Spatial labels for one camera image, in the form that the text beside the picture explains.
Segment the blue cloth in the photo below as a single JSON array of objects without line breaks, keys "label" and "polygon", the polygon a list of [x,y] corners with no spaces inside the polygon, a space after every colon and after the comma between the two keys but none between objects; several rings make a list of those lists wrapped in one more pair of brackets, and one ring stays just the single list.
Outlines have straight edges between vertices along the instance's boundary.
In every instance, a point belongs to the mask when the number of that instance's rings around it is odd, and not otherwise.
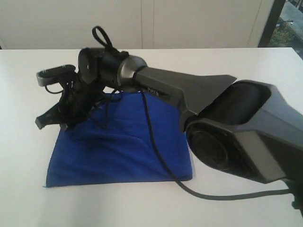
[{"label": "blue cloth", "polygon": [[[192,179],[177,109],[148,94],[146,98],[159,152],[180,180]],[[92,117],[103,122],[104,110],[100,106]],[[152,149],[142,96],[123,93],[121,101],[109,104],[107,129],[87,120],[73,130],[59,132],[46,186],[155,181],[171,178]]]}]

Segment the black cable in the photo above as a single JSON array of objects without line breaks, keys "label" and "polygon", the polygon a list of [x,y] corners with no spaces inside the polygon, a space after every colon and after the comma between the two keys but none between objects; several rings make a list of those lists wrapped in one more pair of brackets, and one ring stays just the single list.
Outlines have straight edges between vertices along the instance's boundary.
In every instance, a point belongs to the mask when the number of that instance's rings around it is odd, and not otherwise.
[{"label": "black cable", "polygon": [[61,91],[56,91],[56,92],[50,91],[50,90],[48,89],[47,85],[45,86],[45,89],[46,89],[46,91],[47,91],[48,93],[54,94],[54,95],[55,95],[55,94],[60,94],[60,93],[63,92],[63,90],[61,90]]},{"label": "black cable", "polygon": [[262,191],[262,192],[254,192],[254,193],[247,193],[247,194],[239,194],[239,195],[226,195],[226,196],[218,196],[218,195],[205,195],[205,194],[200,194],[198,192],[195,192],[185,186],[171,171],[171,169],[167,166],[166,162],[164,161],[163,157],[161,156],[160,152],[158,151],[154,136],[153,136],[153,131],[152,131],[152,123],[150,119],[150,115],[148,112],[148,106],[147,106],[147,101],[145,94],[142,89],[140,89],[140,93],[142,95],[142,100],[144,104],[144,110],[145,110],[145,115],[146,115],[146,120],[148,124],[148,130],[150,134],[150,140],[151,140],[151,145],[153,150],[155,151],[155,154],[157,158],[159,159],[160,163],[162,164],[163,168],[165,171],[170,175],[170,177],[176,182],[177,185],[179,185],[184,191],[188,192],[189,194],[196,196],[201,199],[205,200],[217,200],[217,201],[233,201],[233,200],[245,200],[245,199],[253,199],[253,198],[258,198],[258,197],[263,197],[263,196],[269,196],[269,195],[284,195],[284,194],[289,194],[291,191],[289,189],[282,189],[282,190],[271,190],[271,191]]}]

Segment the white table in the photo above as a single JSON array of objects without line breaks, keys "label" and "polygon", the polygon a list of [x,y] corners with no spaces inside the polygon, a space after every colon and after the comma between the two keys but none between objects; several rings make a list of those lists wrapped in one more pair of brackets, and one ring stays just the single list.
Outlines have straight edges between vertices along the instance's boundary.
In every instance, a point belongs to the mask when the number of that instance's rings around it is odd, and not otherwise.
[{"label": "white table", "polygon": [[[77,65],[79,50],[0,51],[0,226],[2,227],[295,227],[292,195],[246,201],[205,201],[175,183],[116,183],[44,188],[59,126],[40,131],[35,118],[60,95],[39,87],[36,72]],[[277,85],[303,113],[303,62],[292,49],[130,50],[151,67],[196,75],[230,74]],[[284,189],[221,173],[195,157],[201,193],[229,195]]]}]

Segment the robotic arm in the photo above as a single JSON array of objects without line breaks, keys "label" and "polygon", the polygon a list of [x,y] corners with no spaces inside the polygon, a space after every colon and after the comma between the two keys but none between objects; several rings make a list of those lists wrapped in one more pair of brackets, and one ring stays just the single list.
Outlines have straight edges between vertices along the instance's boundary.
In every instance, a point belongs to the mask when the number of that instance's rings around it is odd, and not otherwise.
[{"label": "robotic arm", "polygon": [[37,73],[40,86],[63,87],[59,102],[37,117],[39,129],[60,124],[70,130],[85,121],[105,102],[105,87],[143,90],[179,110],[180,130],[200,161],[261,183],[284,180],[295,196],[293,207],[303,212],[303,116],[275,86],[150,68],[142,58],[115,49],[102,28],[95,27],[93,35],[105,48],[82,49],[78,73],[72,65]]}]

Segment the white wall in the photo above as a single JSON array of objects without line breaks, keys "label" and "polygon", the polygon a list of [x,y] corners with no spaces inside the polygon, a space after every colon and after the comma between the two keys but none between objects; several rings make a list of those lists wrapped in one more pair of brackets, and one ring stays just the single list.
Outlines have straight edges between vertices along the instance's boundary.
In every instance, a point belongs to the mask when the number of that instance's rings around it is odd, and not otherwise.
[{"label": "white wall", "polygon": [[0,0],[4,49],[257,47],[274,0]]}]

